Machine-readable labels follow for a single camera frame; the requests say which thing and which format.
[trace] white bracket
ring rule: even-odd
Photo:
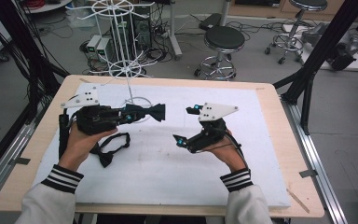
[[[94,88],[89,91],[80,93],[73,98],[71,98],[66,103],[61,104],[61,108],[71,108],[79,106],[88,106],[88,105],[98,105],[100,102],[98,100],[98,92]]]
[[[238,110],[234,105],[217,105],[205,103],[200,111],[199,121],[212,121],[221,119],[224,116],[232,114]]]

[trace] black and white striped cuff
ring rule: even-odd
[[[42,181],[42,184],[63,192],[74,194],[77,185],[82,178],[83,175],[80,173],[67,170],[59,165],[54,165],[48,177]]]
[[[248,168],[241,169],[229,175],[223,175],[220,179],[223,181],[229,192],[253,185],[251,171]]]

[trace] hand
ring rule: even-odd
[[[103,137],[112,135],[115,132],[117,132],[117,129],[104,133],[87,135],[79,131],[76,122],[74,122],[69,134],[68,145],[60,158],[58,165],[68,170],[77,171],[80,164],[89,156],[89,153],[95,144],[97,144]]]
[[[203,150],[212,152],[217,159],[228,166],[231,172],[246,168],[245,162],[242,160],[237,149],[226,136],[221,141],[210,145]]]

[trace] person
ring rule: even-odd
[[[115,132],[117,129],[86,135],[78,130],[74,122],[67,149],[58,164],[53,166],[45,180],[24,195],[21,215],[16,224],[73,223],[76,207],[75,191],[83,178],[77,169],[97,142]],[[225,137],[220,142],[206,147],[205,150],[212,152],[231,171],[230,174],[220,177],[229,191],[226,223],[272,223],[261,188],[252,183],[250,170],[231,142]]]

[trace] floor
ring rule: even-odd
[[[207,56],[214,55],[203,43],[203,34],[198,29],[198,21],[192,16],[177,18],[176,33],[183,57],[157,63],[146,67],[147,74],[153,77],[198,79],[194,71],[199,62]],[[70,28],[63,20],[64,10],[55,10],[42,16],[35,16],[34,21],[40,28],[49,30],[42,36],[43,43],[56,60],[71,74],[87,74],[87,59],[79,46],[98,30],[92,28]],[[197,15],[200,20],[205,16]],[[283,20],[257,18],[229,18],[241,24],[259,27]],[[108,22],[101,21],[104,30]],[[274,83],[288,77],[300,68],[295,56],[290,54],[284,64],[277,61],[282,57],[281,49],[273,49],[270,55],[264,50],[276,34],[267,29],[257,28],[247,31],[249,36],[245,47],[233,54],[237,66],[237,76],[232,81]],[[12,62],[0,61],[0,141],[11,124],[27,104],[27,82]],[[287,87],[277,90],[284,93]],[[310,107],[310,136],[340,202],[348,223],[358,224],[358,72],[320,70],[314,80]],[[19,213],[1,213],[0,223],[13,223]],[[326,214],[321,218],[293,218],[292,223],[332,223]]]

